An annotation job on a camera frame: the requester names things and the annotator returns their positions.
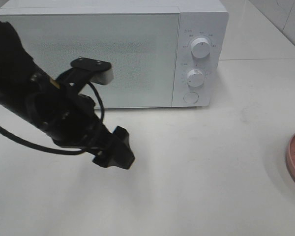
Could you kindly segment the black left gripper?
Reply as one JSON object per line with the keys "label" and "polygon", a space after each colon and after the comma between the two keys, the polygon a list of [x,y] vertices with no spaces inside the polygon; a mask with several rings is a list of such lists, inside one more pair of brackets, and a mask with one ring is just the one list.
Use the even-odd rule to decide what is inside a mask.
{"label": "black left gripper", "polygon": [[110,133],[103,123],[104,108],[91,82],[83,87],[59,83],[43,71],[28,79],[27,121],[62,148],[93,151],[93,163],[128,170],[135,160],[129,133],[117,126]]}

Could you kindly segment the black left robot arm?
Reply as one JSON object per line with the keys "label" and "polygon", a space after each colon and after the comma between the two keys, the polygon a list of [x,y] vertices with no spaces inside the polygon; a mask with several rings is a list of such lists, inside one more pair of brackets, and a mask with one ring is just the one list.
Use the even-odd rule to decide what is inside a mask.
{"label": "black left robot arm", "polygon": [[106,85],[113,79],[109,62],[78,58],[56,79],[43,71],[25,51],[20,38],[8,22],[0,21],[0,105],[29,122],[47,136],[57,148],[24,140],[0,126],[0,134],[38,151],[78,155],[90,153],[100,167],[129,169],[135,156],[126,129],[110,132],[103,123],[105,110],[100,96],[81,94],[85,86]]}

